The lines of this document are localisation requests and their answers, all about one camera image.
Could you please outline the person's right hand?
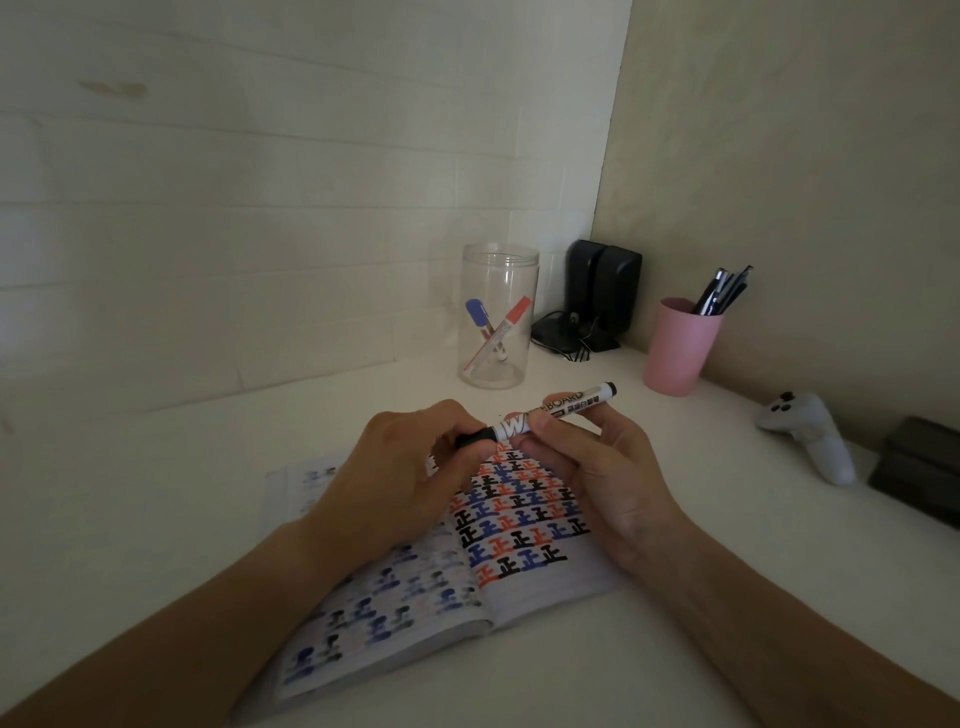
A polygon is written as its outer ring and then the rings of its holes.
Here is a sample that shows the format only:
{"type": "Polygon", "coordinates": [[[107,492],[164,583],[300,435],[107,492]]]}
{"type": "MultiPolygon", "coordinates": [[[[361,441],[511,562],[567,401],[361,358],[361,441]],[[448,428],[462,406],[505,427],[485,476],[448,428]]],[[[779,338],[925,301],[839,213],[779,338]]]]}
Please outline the person's right hand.
{"type": "Polygon", "coordinates": [[[510,444],[563,481],[597,543],[621,569],[641,578],[690,520],[637,423],[607,402],[580,415],[599,429],[590,431],[602,443],[596,455],[563,455],[530,432],[511,438],[510,444]]]}

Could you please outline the person's left hand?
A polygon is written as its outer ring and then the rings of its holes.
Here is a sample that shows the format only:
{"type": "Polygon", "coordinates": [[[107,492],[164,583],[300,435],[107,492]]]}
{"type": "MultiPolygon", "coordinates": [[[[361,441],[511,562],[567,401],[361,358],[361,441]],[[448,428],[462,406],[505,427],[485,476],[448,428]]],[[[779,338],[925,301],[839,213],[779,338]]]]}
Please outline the person's left hand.
{"type": "Polygon", "coordinates": [[[381,412],[298,529],[330,578],[340,580],[434,528],[450,501],[425,501],[436,470],[431,450],[474,433],[481,422],[453,400],[412,412],[381,412]]]}

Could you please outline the black whiteboard marker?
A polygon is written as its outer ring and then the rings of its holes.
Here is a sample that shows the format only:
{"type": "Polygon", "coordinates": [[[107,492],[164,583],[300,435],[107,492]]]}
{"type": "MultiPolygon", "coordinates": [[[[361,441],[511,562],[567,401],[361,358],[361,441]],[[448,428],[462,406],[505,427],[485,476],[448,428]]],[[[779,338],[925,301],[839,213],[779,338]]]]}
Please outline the black whiteboard marker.
{"type": "Polygon", "coordinates": [[[507,442],[514,437],[531,431],[528,420],[530,415],[536,411],[543,411],[552,418],[559,420],[571,414],[580,413],[590,407],[606,403],[617,394],[617,386],[607,381],[585,391],[555,397],[539,407],[521,412],[494,425],[484,427],[473,433],[458,435],[454,440],[454,447],[461,450],[464,447],[481,441],[496,443],[507,442]]]}

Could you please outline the person's right forearm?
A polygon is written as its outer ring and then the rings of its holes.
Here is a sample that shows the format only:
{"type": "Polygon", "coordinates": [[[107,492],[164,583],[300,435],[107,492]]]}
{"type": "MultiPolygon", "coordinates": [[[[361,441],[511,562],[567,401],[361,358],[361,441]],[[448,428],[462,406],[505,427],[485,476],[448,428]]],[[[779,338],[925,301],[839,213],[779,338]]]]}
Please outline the person's right forearm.
{"type": "Polygon", "coordinates": [[[960,728],[960,701],[841,630],[688,518],[630,531],[631,569],[765,728],[960,728]]]}

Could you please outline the person's left forearm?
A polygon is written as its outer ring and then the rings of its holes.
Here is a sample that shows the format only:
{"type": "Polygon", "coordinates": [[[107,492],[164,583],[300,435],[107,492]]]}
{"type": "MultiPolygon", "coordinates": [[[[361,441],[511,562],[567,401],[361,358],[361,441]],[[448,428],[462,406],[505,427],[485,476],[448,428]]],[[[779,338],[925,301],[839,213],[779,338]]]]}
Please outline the person's left forearm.
{"type": "Polygon", "coordinates": [[[0,728],[224,728],[292,631],[391,546],[283,525],[1,714],[0,728]]]}

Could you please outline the open notebook with tally marks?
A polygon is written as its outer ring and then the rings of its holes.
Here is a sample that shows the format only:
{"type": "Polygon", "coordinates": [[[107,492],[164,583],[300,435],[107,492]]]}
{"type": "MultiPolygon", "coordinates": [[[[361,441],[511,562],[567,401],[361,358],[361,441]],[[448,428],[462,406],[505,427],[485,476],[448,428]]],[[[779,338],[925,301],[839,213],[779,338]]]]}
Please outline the open notebook with tally marks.
{"type": "Polygon", "coordinates": [[[246,689],[230,725],[266,720],[624,581],[564,481],[502,443],[435,527],[331,589],[246,689]]]}

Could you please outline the red whiteboard marker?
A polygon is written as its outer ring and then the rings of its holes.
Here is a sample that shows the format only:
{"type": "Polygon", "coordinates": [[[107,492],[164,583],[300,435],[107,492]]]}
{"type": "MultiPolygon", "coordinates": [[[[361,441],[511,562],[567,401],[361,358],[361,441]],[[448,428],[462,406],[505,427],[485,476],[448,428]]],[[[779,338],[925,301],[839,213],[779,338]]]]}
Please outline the red whiteboard marker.
{"type": "Polygon", "coordinates": [[[498,326],[493,327],[490,316],[481,299],[475,297],[468,299],[465,302],[466,312],[480,334],[485,338],[485,343],[477,350],[474,356],[464,364],[462,372],[467,376],[472,376],[481,365],[487,363],[491,358],[493,358],[492,360],[495,363],[507,362],[508,354],[503,342],[532,305],[533,300],[531,297],[521,297],[498,326]]]}

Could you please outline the pink plastic cup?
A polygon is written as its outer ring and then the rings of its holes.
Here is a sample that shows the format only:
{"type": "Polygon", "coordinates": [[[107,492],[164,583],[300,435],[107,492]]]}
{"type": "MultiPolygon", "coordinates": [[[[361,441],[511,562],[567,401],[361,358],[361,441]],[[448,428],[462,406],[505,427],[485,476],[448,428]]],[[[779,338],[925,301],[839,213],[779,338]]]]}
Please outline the pink plastic cup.
{"type": "Polygon", "coordinates": [[[700,315],[684,297],[664,297],[656,308],[642,380],[652,391],[686,397],[696,387],[725,320],[700,315]]]}

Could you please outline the blue whiteboard marker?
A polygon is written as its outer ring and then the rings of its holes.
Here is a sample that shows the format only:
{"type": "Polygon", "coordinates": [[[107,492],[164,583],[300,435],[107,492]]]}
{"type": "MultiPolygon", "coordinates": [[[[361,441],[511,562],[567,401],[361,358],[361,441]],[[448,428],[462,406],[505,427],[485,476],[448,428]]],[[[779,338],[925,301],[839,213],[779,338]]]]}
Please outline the blue whiteboard marker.
{"type": "Polygon", "coordinates": [[[483,357],[486,358],[490,353],[496,353],[496,356],[499,361],[508,360],[509,355],[506,352],[506,347],[502,343],[502,339],[509,332],[509,329],[510,329],[509,325],[512,325],[512,322],[510,321],[509,317],[505,317],[505,319],[501,322],[501,324],[498,325],[496,329],[494,329],[494,328],[491,328],[489,314],[487,313],[483,302],[479,298],[468,299],[465,302],[464,306],[471,320],[474,322],[474,325],[478,328],[482,337],[484,338],[485,343],[476,351],[474,356],[470,360],[468,360],[468,363],[463,366],[463,370],[466,371],[471,367],[474,367],[474,365],[478,366],[478,363],[477,363],[478,358],[481,355],[483,355],[483,357]],[[504,334],[504,336],[501,338],[501,340],[497,341],[495,345],[490,344],[489,346],[487,346],[487,344],[490,343],[491,340],[496,337],[497,332],[500,332],[500,334],[504,334]]]}

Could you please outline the black desktop speaker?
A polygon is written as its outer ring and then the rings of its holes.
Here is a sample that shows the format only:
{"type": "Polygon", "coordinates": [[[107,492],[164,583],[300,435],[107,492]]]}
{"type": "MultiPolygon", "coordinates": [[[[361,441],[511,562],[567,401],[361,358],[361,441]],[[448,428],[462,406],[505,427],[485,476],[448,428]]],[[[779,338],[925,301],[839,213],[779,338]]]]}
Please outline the black desktop speaker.
{"type": "Polygon", "coordinates": [[[594,354],[620,348],[628,334],[637,303],[643,257],[617,246],[606,246],[597,259],[593,275],[594,320],[586,346],[594,354]]]}
{"type": "Polygon", "coordinates": [[[570,331],[587,337],[596,321],[595,280],[606,246],[586,239],[574,242],[566,253],[563,314],[570,331]]]}

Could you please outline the clear plastic jar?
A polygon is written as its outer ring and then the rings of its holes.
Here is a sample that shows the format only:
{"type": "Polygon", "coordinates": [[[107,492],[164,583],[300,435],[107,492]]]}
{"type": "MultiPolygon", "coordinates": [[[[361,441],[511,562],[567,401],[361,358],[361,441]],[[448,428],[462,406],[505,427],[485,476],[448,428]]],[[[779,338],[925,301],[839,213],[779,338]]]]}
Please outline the clear plastic jar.
{"type": "Polygon", "coordinates": [[[506,390],[523,382],[531,348],[540,258],[536,249],[498,242],[470,244],[463,249],[460,302],[454,312],[458,324],[457,374],[464,383],[484,390],[506,390]],[[481,300],[496,328],[524,296],[533,304],[503,342],[507,362],[496,363],[492,357],[473,375],[464,374],[465,364],[485,343],[466,310],[466,301],[481,300]]]}

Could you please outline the silver and black pen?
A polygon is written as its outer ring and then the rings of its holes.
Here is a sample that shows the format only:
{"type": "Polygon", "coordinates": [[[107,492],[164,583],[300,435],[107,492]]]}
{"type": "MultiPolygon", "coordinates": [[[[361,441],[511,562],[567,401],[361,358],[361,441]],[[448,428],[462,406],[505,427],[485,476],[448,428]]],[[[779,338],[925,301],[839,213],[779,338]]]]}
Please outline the silver and black pen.
{"type": "Polygon", "coordinates": [[[730,272],[727,269],[718,268],[711,282],[706,285],[703,290],[701,297],[698,298],[697,302],[691,308],[690,313],[697,316],[711,315],[715,302],[729,277],[730,272]]]}

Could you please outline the white handheld controller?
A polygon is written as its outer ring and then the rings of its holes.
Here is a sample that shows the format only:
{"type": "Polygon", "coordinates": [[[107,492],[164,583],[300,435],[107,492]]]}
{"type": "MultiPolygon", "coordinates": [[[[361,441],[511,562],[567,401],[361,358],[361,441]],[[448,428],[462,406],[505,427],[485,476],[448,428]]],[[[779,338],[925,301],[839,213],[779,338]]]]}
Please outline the white handheld controller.
{"type": "Polygon", "coordinates": [[[824,481],[838,487],[858,482],[855,462],[817,394],[783,392],[754,415],[753,423],[762,431],[791,436],[824,481]]]}

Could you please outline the dark rectangular box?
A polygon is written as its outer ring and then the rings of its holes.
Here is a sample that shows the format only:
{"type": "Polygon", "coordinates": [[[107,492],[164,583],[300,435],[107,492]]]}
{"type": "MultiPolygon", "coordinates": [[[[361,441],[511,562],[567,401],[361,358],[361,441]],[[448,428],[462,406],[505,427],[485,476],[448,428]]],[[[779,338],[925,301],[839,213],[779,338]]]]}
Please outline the dark rectangular box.
{"type": "Polygon", "coordinates": [[[960,530],[960,430],[904,418],[867,480],[876,491],[960,530]]]}

